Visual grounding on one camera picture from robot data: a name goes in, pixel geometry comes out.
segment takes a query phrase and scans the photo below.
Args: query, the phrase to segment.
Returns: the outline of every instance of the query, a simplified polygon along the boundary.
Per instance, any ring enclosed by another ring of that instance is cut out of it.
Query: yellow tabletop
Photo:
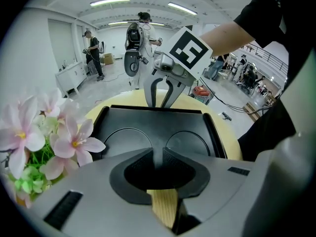
[[[159,107],[167,93],[167,90],[157,89],[157,103],[156,106]],[[115,97],[111,97],[108,100],[103,101],[95,108],[93,108],[86,117],[92,119],[93,122],[98,117],[100,111],[104,106],[111,105],[129,105],[129,106],[148,106],[145,93],[143,89],[133,90],[121,93]],[[209,113],[214,121],[218,134],[222,140],[225,147],[227,158],[234,160],[241,160],[241,150],[239,143],[233,134],[230,127],[223,121],[223,119],[218,116],[211,108],[201,103],[200,101],[189,97],[185,94],[181,94],[178,99],[172,105],[172,108],[176,109],[187,109],[187,110],[200,110],[202,113]]]

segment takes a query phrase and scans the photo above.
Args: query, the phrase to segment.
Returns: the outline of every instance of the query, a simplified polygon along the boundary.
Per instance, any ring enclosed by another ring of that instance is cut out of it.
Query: fluorescent light
[[[153,23],[153,22],[150,22],[150,24],[152,24],[152,25],[158,25],[158,26],[164,26],[164,24],[161,24],[161,23]]]
[[[102,5],[102,4],[105,4],[105,3],[123,2],[123,1],[130,1],[130,0],[101,0],[101,1],[91,2],[90,5],[91,6],[98,6],[98,5]]]
[[[109,23],[108,25],[116,25],[116,24],[126,24],[128,23],[127,21],[122,21],[122,22],[113,22],[113,23]]]
[[[177,9],[180,9],[180,10],[184,10],[184,11],[186,11],[186,12],[192,14],[192,15],[197,15],[196,12],[194,12],[194,11],[192,11],[192,10],[189,10],[189,9],[186,9],[186,8],[184,8],[184,7],[182,7],[182,6],[178,5],[178,4],[175,4],[175,3],[170,2],[170,3],[168,3],[168,5],[169,5],[169,6],[172,6],[172,7],[175,7],[175,8],[177,8]]]

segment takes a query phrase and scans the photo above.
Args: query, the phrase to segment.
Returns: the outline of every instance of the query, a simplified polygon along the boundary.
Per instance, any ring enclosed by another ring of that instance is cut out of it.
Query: metal railing
[[[261,59],[266,60],[271,64],[273,68],[279,70],[281,73],[285,75],[285,77],[287,76],[288,66],[280,59],[276,58],[274,55],[253,44],[247,44],[243,46],[242,49],[255,54]]]

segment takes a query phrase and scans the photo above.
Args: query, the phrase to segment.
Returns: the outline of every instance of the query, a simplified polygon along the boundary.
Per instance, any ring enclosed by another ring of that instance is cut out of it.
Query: ceiling
[[[103,28],[111,22],[137,19],[137,13],[149,12],[153,22],[172,28],[192,24],[221,24],[235,19],[251,0],[130,0],[91,7],[98,0],[32,0],[27,6],[59,11]],[[173,2],[197,12],[193,16],[169,7]]]

